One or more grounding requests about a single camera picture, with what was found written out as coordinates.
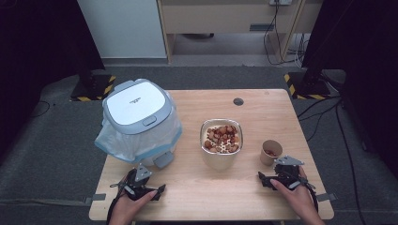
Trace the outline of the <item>white cabinet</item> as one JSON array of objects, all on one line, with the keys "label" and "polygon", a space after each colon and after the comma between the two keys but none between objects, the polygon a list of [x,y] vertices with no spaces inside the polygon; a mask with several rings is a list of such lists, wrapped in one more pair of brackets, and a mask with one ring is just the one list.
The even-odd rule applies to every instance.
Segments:
[{"label": "white cabinet", "polygon": [[103,59],[165,58],[157,0],[78,0]]}]

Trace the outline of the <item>light wooden desk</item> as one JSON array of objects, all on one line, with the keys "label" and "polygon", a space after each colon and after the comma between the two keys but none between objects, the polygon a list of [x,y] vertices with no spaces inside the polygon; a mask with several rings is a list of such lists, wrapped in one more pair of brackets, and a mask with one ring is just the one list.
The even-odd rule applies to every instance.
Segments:
[{"label": "light wooden desk", "polygon": [[266,32],[276,60],[286,59],[295,34],[309,34],[324,0],[293,0],[270,6],[269,0],[157,0],[166,53],[177,34]]}]

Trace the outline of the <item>white grey pedal trash bin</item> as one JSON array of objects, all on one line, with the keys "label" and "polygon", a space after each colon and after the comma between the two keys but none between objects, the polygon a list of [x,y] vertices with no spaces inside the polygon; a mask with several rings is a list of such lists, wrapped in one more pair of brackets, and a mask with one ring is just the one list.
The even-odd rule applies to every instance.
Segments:
[{"label": "white grey pedal trash bin", "polygon": [[[155,83],[138,79],[123,82],[102,102],[103,115],[111,125],[124,134],[139,134],[162,122],[171,112],[171,102],[166,99],[167,91]],[[160,169],[174,159],[174,151],[167,151],[153,161]]]}]

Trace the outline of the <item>brown paper cup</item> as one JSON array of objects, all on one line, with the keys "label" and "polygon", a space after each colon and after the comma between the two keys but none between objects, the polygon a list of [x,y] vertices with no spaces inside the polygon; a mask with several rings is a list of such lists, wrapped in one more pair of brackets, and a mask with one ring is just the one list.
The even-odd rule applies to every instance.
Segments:
[{"label": "brown paper cup", "polygon": [[264,165],[271,166],[283,152],[282,146],[274,140],[266,140],[262,144],[260,160]]}]

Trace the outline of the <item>metal food container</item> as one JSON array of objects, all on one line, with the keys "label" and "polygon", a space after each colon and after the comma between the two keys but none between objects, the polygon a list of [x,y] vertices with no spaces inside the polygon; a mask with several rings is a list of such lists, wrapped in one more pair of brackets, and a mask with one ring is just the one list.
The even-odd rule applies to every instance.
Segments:
[{"label": "metal food container", "polygon": [[[215,153],[208,152],[205,149],[205,147],[203,146],[203,142],[205,139],[204,135],[205,135],[207,129],[210,127],[218,127],[218,126],[224,126],[224,125],[232,125],[237,128],[238,136],[240,138],[240,145],[239,145],[238,150],[232,154],[215,154]],[[208,167],[210,167],[216,171],[225,171],[233,165],[237,154],[239,153],[239,151],[242,149],[242,146],[243,146],[243,134],[242,134],[242,129],[240,127],[240,124],[231,119],[217,118],[217,119],[206,120],[203,123],[203,125],[201,126],[200,144],[201,144],[201,148],[202,148],[202,159],[205,162],[205,164]]]}]

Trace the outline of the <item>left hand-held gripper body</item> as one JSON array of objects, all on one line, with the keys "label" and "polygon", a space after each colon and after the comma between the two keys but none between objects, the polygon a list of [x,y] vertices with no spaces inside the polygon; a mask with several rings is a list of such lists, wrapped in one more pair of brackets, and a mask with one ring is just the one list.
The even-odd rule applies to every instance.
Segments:
[{"label": "left hand-held gripper body", "polygon": [[137,167],[131,169],[121,181],[112,184],[111,188],[118,188],[117,198],[126,194],[131,200],[137,201],[153,191],[153,188],[146,186],[151,175],[152,172],[140,163]]}]

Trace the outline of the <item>black curtain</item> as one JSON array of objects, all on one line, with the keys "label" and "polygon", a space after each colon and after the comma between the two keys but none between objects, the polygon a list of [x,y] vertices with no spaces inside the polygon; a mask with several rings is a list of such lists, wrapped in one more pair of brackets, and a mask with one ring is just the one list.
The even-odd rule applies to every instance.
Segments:
[{"label": "black curtain", "polygon": [[345,72],[365,149],[398,179],[398,0],[323,0],[303,66]]},{"label": "black curtain", "polygon": [[0,161],[48,84],[103,69],[77,0],[0,0]]}]

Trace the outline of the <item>striped black stand base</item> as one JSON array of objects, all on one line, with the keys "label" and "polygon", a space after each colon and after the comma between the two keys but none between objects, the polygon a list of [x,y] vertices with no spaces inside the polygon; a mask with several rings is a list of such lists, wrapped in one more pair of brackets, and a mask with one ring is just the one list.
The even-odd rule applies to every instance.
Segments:
[{"label": "striped black stand base", "polygon": [[288,72],[284,76],[288,91],[293,99],[326,99],[330,90],[318,77],[311,77],[305,72]]},{"label": "striped black stand base", "polygon": [[78,81],[70,95],[70,100],[104,100],[110,94],[114,81],[114,75],[94,75],[92,83],[89,83],[88,85],[84,85],[82,81]]}]

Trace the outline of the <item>brown nuts and dried fruit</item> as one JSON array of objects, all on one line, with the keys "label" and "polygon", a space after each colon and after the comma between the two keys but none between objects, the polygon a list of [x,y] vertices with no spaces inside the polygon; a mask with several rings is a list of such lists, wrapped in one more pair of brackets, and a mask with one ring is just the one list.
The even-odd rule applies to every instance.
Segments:
[{"label": "brown nuts and dried fruit", "polygon": [[232,154],[240,145],[238,130],[235,126],[224,125],[210,127],[204,135],[203,146],[210,153]]}]

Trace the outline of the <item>person's left hand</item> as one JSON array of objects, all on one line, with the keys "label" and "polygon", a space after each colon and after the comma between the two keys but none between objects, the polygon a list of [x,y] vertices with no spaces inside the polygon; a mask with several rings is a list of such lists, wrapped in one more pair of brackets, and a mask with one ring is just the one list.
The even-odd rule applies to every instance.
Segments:
[{"label": "person's left hand", "polygon": [[157,193],[157,190],[151,191],[147,193],[142,198],[134,201],[129,198],[129,196],[122,192],[119,196],[115,206],[112,210],[112,214],[110,217],[110,221],[123,221],[130,222],[133,221],[135,216],[140,212],[140,210],[151,201],[154,195]]}]

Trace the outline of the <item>person's right hand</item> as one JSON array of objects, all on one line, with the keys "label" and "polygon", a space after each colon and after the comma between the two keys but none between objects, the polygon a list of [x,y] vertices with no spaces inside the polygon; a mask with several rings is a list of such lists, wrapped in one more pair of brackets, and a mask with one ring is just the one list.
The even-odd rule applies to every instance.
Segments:
[{"label": "person's right hand", "polygon": [[300,219],[305,214],[317,213],[310,191],[305,186],[298,185],[294,190],[290,190],[275,179],[271,179],[270,182],[285,197]]}]

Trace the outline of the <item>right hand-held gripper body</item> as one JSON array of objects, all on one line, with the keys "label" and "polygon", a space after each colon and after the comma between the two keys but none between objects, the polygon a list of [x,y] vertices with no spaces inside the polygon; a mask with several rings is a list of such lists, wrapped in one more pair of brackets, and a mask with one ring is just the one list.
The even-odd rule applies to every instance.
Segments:
[{"label": "right hand-held gripper body", "polygon": [[288,189],[295,189],[298,185],[306,184],[308,180],[299,175],[299,167],[304,162],[290,157],[278,157],[274,160],[274,171],[277,174],[277,180]]}]

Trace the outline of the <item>translucent white bin liner bag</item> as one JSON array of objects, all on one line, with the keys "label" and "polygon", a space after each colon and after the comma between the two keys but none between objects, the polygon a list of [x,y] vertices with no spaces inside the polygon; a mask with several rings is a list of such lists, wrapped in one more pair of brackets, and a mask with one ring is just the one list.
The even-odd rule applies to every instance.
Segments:
[{"label": "translucent white bin liner bag", "polygon": [[106,154],[128,163],[143,161],[146,165],[153,165],[159,155],[174,151],[182,134],[175,102],[169,93],[166,93],[166,99],[171,102],[169,115],[153,128],[139,134],[117,131],[106,115],[103,115],[102,129],[94,144]]}]

